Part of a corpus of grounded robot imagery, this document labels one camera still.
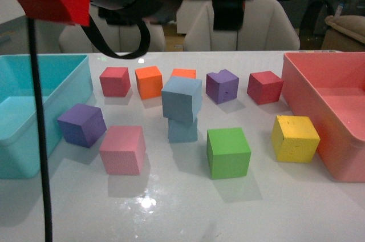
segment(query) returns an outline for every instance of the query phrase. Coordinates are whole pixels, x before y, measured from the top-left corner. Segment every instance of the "white chair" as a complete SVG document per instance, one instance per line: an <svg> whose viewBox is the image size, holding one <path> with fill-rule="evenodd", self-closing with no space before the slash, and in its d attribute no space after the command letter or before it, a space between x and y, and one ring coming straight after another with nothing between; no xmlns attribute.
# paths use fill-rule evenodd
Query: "white chair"
<svg viewBox="0 0 365 242"><path fill-rule="evenodd" d="M300 47L297 33L276 0L247 1L240 31L213 31L213 21L209 1L189 29L184 51L287 51Z"/></svg>
<svg viewBox="0 0 365 242"><path fill-rule="evenodd" d="M141 35L136 25L112 26L98 16L98 8L90 7L90 15L99 28L109 47L116 53L133 52L138 49ZM148 51L165 51L166 40L161 25L147 23L151 35L151 44ZM66 26L59 37L59 48L62 53L98 53L99 51L91 44L80 26Z"/></svg>

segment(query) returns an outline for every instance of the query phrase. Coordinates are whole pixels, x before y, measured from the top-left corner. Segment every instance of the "green cube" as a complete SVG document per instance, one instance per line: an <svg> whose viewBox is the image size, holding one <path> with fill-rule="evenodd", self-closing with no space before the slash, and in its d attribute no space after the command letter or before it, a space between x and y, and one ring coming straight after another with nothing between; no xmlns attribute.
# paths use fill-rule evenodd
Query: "green cube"
<svg viewBox="0 0 365 242"><path fill-rule="evenodd" d="M208 130L206 155L212 179L247 175L251 149L242 128Z"/></svg>

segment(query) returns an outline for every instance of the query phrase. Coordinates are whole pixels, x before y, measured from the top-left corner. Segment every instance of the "pink cube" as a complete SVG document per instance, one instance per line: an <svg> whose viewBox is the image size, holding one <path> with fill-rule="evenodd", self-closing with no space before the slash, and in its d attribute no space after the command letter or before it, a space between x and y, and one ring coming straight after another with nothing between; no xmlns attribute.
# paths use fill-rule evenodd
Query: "pink cube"
<svg viewBox="0 0 365 242"><path fill-rule="evenodd" d="M139 175L146 146L142 126L111 126L100 146L109 175Z"/></svg>
<svg viewBox="0 0 365 242"><path fill-rule="evenodd" d="M279 101L283 80L271 71L250 74L247 94L258 104Z"/></svg>
<svg viewBox="0 0 365 242"><path fill-rule="evenodd" d="M104 96L126 96L131 81L128 68L107 67L100 76Z"/></svg>

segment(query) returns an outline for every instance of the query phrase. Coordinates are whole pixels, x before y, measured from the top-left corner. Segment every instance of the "stacked cubes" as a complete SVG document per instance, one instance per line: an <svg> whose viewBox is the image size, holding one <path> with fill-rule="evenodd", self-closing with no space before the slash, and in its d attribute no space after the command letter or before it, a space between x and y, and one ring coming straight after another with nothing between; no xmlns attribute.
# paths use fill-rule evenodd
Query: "stacked cubes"
<svg viewBox="0 0 365 242"><path fill-rule="evenodd" d="M247 175L251 149L241 128L208 130L206 155L212 179Z"/></svg>
<svg viewBox="0 0 365 242"><path fill-rule="evenodd" d="M319 135L307 116L276 117L271 142L278 161L309 163L319 141Z"/></svg>
<svg viewBox="0 0 365 242"><path fill-rule="evenodd" d="M168 118L170 143L198 139L197 115L202 103L200 79L171 76L161 91L163 117Z"/></svg>
<svg viewBox="0 0 365 242"><path fill-rule="evenodd" d="M100 108L76 104L57 118L64 139L72 144L90 148L107 127Z"/></svg>
<svg viewBox="0 0 365 242"><path fill-rule="evenodd" d="M223 69L206 75L206 94L217 104L237 98L239 78Z"/></svg>

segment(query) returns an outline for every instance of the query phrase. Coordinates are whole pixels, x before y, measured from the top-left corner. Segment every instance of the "yellow cube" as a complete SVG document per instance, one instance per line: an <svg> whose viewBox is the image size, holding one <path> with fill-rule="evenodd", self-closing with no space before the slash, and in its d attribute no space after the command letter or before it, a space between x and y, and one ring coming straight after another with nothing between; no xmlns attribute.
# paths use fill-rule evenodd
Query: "yellow cube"
<svg viewBox="0 0 365 242"><path fill-rule="evenodd" d="M307 116L278 115L271 142L276 158L282 162L309 163L320 138Z"/></svg>

